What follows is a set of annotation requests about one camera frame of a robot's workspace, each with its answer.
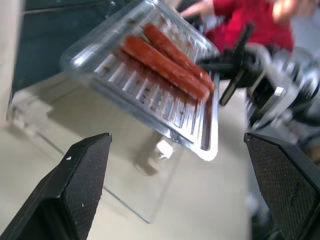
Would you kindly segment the person in red shirt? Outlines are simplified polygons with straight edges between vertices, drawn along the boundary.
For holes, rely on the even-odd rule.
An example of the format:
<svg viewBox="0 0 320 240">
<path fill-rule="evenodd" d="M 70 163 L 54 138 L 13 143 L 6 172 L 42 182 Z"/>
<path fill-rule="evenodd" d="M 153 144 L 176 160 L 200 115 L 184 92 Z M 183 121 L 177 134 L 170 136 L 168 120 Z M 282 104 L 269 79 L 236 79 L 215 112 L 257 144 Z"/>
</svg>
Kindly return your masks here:
<svg viewBox="0 0 320 240">
<path fill-rule="evenodd" d="M 320 7 L 320 0 L 201 0 L 180 15 L 183 18 L 195 15 L 224 17 L 222 23 L 205 32 L 205 37 L 221 52 L 235 46 L 247 24 L 254 26 L 249 43 L 292 52 L 292 19 L 311 16 L 317 7 Z"/>
</svg>

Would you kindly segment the clear plastic tray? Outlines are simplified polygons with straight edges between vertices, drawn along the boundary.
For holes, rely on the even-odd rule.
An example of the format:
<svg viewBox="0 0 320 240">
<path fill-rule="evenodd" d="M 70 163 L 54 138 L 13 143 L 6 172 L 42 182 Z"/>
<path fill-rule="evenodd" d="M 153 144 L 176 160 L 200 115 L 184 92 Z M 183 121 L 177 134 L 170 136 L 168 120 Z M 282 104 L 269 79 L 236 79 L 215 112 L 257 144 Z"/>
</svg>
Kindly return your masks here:
<svg viewBox="0 0 320 240">
<path fill-rule="evenodd" d="M 195 101 L 121 54 L 126 37 L 141 37 L 147 23 L 160 28 L 193 62 L 217 53 L 164 2 L 133 0 L 69 47 L 61 56 L 62 69 L 153 130 L 212 161 L 218 152 L 218 90 L 206 102 Z"/>
</svg>

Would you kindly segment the cream toaster oven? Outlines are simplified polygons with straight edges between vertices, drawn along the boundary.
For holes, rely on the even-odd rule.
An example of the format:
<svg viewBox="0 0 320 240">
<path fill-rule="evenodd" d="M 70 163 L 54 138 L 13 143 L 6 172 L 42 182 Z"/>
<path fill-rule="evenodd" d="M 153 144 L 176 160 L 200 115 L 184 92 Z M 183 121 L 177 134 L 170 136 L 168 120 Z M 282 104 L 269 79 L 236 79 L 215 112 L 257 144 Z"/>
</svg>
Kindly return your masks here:
<svg viewBox="0 0 320 240">
<path fill-rule="evenodd" d="M 0 0 L 0 126 L 14 94 L 60 72 L 62 53 L 135 0 Z"/>
</svg>

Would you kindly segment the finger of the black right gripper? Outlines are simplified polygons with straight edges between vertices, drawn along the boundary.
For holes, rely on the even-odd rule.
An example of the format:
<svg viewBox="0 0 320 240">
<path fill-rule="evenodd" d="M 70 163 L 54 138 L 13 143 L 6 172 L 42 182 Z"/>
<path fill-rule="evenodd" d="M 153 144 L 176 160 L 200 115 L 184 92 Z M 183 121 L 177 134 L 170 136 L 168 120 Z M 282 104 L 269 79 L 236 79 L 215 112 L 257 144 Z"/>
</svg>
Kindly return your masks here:
<svg viewBox="0 0 320 240">
<path fill-rule="evenodd" d="M 209 74 L 218 74 L 220 78 L 233 78 L 238 72 L 236 66 L 231 63 L 201 63 L 199 67 Z"/>
<path fill-rule="evenodd" d="M 236 65 L 237 61 L 234 60 L 234 57 L 230 54 L 221 54 L 221 55 L 211 55 L 201 58 L 196 61 L 197 65 L 211 65 L 211 64 L 222 64 L 222 65 Z"/>
</svg>

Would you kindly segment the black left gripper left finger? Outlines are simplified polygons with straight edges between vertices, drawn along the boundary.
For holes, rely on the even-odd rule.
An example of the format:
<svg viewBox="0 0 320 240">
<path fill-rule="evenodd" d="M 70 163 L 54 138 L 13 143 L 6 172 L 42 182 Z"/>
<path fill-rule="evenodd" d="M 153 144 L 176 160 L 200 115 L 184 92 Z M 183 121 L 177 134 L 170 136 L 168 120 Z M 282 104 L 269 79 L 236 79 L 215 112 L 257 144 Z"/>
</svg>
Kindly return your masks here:
<svg viewBox="0 0 320 240">
<path fill-rule="evenodd" d="M 43 177 L 0 240 L 87 240 L 102 196 L 110 133 L 73 144 Z"/>
</svg>

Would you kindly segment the long red-brown sausage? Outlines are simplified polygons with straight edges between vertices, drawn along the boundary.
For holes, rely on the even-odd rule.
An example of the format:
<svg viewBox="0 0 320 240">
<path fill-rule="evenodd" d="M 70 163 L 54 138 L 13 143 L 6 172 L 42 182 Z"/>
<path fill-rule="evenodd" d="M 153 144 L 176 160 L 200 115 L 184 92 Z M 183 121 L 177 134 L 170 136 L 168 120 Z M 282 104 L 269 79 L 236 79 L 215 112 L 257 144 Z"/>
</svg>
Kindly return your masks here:
<svg viewBox="0 0 320 240">
<path fill-rule="evenodd" d="M 196 77 L 202 84 L 208 87 L 209 90 L 213 91 L 216 88 L 209 74 L 197 64 L 193 63 L 187 55 L 179 50 L 153 23 L 146 24 L 143 27 L 143 33 L 159 52 Z"/>
<path fill-rule="evenodd" d="M 193 99 L 202 102 L 208 100 L 210 96 L 208 87 L 202 84 L 191 73 L 153 48 L 142 38 L 135 35 L 127 36 L 122 44 L 122 50 Z"/>
</svg>

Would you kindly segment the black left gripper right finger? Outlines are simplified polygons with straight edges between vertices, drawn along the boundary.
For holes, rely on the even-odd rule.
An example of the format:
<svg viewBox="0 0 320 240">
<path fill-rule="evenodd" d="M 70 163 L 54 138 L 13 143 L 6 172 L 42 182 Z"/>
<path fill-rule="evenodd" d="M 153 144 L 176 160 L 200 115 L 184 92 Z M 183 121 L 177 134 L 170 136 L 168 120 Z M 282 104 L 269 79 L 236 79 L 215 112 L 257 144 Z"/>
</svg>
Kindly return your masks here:
<svg viewBox="0 0 320 240">
<path fill-rule="evenodd" d="M 246 133 L 260 193 L 285 240 L 320 240 L 320 167 L 295 145 Z"/>
</svg>

